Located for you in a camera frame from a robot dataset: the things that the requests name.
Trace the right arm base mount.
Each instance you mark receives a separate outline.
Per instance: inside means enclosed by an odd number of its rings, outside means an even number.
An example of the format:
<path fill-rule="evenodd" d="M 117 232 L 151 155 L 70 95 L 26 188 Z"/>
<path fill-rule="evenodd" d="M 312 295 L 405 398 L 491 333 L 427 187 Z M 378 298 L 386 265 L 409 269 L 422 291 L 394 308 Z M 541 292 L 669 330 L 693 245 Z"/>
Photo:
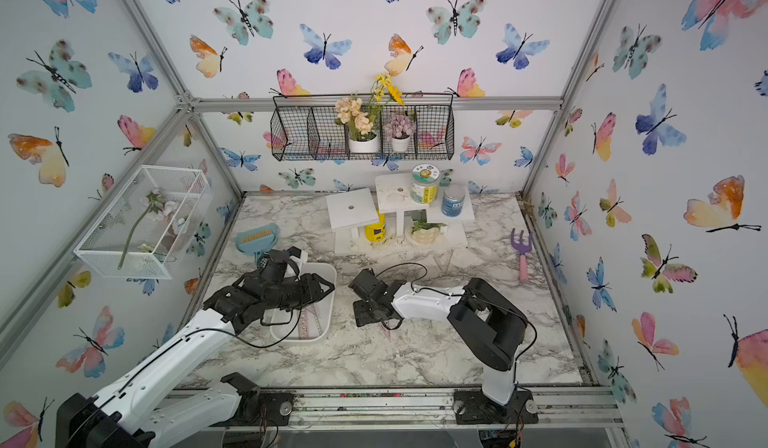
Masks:
<path fill-rule="evenodd" d="M 502 405 L 491 401 L 480 390 L 457 390 L 453 410 L 459 425 L 539 423 L 538 405 L 532 392 L 525 388 L 514 389 L 510 400 Z"/>

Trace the clear triangle ruler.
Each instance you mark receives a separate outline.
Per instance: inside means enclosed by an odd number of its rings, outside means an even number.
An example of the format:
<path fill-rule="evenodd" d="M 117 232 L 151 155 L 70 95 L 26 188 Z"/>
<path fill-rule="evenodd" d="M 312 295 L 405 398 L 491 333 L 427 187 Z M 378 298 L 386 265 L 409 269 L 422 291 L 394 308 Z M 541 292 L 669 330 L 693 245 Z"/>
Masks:
<path fill-rule="evenodd" d="M 439 274 L 443 275 L 450 270 L 452 256 L 453 250 L 447 250 L 443 252 L 435 251 L 432 254 Z"/>

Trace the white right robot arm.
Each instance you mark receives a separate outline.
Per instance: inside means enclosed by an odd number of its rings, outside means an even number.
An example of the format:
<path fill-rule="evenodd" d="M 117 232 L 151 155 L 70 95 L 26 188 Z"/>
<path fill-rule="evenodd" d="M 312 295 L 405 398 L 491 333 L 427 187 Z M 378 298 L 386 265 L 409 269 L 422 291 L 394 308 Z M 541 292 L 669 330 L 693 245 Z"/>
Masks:
<path fill-rule="evenodd" d="M 449 324 L 483 364 L 482 393 L 490 402 L 507 405 L 516 394 L 518 358 L 531 328 L 527 316 L 492 285 L 472 278 L 465 285 L 435 288 L 415 282 L 380 280 L 364 269 L 349 284 L 356 325 L 391 320 L 425 319 Z"/>

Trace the white storage box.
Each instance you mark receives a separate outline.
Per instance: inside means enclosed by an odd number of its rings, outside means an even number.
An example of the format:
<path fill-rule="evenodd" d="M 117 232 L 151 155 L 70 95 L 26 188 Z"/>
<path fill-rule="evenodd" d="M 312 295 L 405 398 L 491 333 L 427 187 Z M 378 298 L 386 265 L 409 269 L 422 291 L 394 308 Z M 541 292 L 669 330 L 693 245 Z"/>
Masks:
<path fill-rule="evenodd" d="M 270 335 L 275 341 L 310 344 L 323 341 L 331 326 L 335 293 L 317 303 L 291 313 L 282 310 L 267 312 Z"/>

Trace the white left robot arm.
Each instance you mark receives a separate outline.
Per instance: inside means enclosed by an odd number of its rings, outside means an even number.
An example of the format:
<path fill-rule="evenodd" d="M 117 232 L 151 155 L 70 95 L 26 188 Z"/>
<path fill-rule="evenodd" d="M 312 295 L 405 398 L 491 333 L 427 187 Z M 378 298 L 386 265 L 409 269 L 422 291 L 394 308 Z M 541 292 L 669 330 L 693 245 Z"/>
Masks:
<path fill-rule="evenodd" d="M 266 312 L 299 314 L 331 295 L 334 283 L 304 272 L 305 262 L 296 247 L 268 251 L 256 270 L 213 293 L 183 328 L 127 374 L 89 398 L 71 396 L 56 413 L 56 446 L 166 447 L 232 418 L 261 419 L 260 389 L 239 373 L 172 406 L 159 404 Z"/>

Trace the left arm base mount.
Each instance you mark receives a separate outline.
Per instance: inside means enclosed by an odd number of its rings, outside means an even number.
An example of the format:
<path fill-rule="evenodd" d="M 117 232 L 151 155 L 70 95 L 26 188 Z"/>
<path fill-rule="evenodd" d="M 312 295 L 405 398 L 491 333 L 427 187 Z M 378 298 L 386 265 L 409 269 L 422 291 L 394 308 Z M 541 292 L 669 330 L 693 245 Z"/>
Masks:
<path fill-rule="evenodd" d="M 289 424 L 296 402 L 296 394 L 289 391 L 273 391 L 259 387 L 240 373 L 231 373 L 221 382 L 233 387 L 240 397 L 234 415 L 221 426 L 285 427 Z"/>

